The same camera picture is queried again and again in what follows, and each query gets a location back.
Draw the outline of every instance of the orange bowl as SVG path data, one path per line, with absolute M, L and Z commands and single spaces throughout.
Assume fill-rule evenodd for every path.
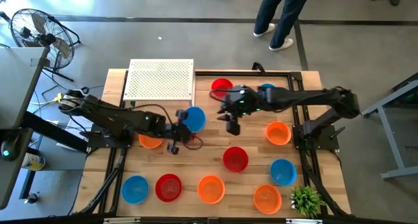
M 286 145 L 292 138 L 290 128 L 283 122 L 275 121 L 270 123 L 266 129 L 268 141 L 274 145 Z
M 163 143 L 163 139 L 161 138 L 152 138 L 145 135 L 139 135 L 139 143 L 141 143 L 142 146 L 148 149 L 156 148 L 161 143 Z
M 197 185 L 197 193 L 203 202 L 216 204 L 225 194 L 225 185 L 221 178 L 214 175 L 203 177 Z
M 255 207 L 262 214 L 275 214 L 281 207 L 281 195 L 272 185 L 261 185 L 254 193 Z

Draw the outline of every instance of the jeans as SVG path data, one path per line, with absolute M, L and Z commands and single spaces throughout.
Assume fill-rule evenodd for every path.
M 267 31 L 268 24 L 272 21 L 280 1 L 281 0 L 263 0 L 255 21 L 255 34 L 261 34 Z M 298 19 L 306 1 L 307 0 L 285 0 L 283 12 L 270 42 L 271 48 L 279 48 L 283 45 L 286 36 L 290 34 L 290 30 Z

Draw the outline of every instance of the white sneaker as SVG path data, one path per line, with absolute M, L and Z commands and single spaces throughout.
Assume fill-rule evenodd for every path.
M 283 45 L 279 48 L 272 48 L 272 47 L 268 47 L 271 51 L 275 52 L 275 51 L 280 51 L 280 50 L 285 50 L 287 48 L 290 48 L 290 46 L 292 46 L 293 44 L 293 39 L 290 38 L 286 38 L 285 42 L 283 43 Z
M 263 35 L 269 34 L 270 32 L 274 31 L 274 29 L 276 28 L 276 25 L 274 24 L 269 24 L 267 30 L 264 33 L 261 34 L 256 34 L 253 33 L 255 37 L 262 37 Z

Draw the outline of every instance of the desk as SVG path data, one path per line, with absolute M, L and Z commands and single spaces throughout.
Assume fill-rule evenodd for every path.
M 102 100 L 118 106 L 123 91 L 125 69 L 110 69 L 104 86 Z M 321 89 L 319 73 L 302 71 L 304 89 Z M 201 107 L 206 114 L 206 127 L 198 135 L 203 139 L 204 146 L 197 151 L 189 151 L 180 146 L 178 155 L 166 152 L 165 145 L 149 150 L 143 148 L 137 137 L 127 152 L 122 182 L 130 176 L 142 175 L 150 183 L 148 198 L 137 205 L 127 204 L 120 196 L 117 216 L 159 216 L 159 217 L 295 217 L 291 208 L 290 194 L 294 186 L 303 186 L 300 157 L 291 140 L 285 146 L 273 146 L 265 138 L 265 128 L 271 121 L 282 121 L 288 126 L 294 124 L 293 113 L 286 110 L 280 114 L 257 112 L 253 116 L 240 119 L 241 135 L 233 136 L 226 132 L 225 122 L 216 120 L 219 103 L 210 99 L 208 94 L 211 83 L 220 76 L 196 76 L 195 105 Z M 264 83 L 288 88 L 289 84 L 283 77 L 250 77 L 228 76 L 233 84 L 243 84 L 255 88 Z M 166 107 L 174 118 L 176 109 L 187 108 L 187 103 L 167 102 L 159 104 Z M 163 114 L 158 108 L 142 108 Z M 311 119 L 324 113 L 326 106 L 309 106 Z M 249 155 L 249 165 L 241 174 L 229 172 L 222 165 L 223 152 L 230 146 L 240 146 Z M 80 211 L 93 198 L 101 187 L 106 171 L 109 151 L 99 149 L 91 154 L 86 161 L 83 177 L 74 205 L 74 211 Z M 328 151 L 317 151 L 322 181 L 340 207 L 350 213 L 342 171 L 337 158 Z M 269 176 L 271 162 L 278 158 L 290 160 L 297 168 L 297 180 L 289 187 L 275 185 Z M 154 191 L 155 183 L 160 176 L 173 173 L 180 177 L 183 191 L 180 197 L 171 203 L 160 201 Z M 218 204 L 205 204 L 197 195 L 199 180 L 208 174 L 218 175 L 225 183 L 226 192 Z M 278 188 L 282 196 L 281 209 L 274 215 L 261 214 L 253 205 L 255 189 L 262 184 L 272 184 Z M 107 207 L 111 203 L 113 187 L 109 189 Z

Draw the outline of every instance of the white pegboard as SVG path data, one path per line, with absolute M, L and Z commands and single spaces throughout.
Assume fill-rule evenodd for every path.
M 124 101 L 192 101 L 193 59 L 131 59 Z

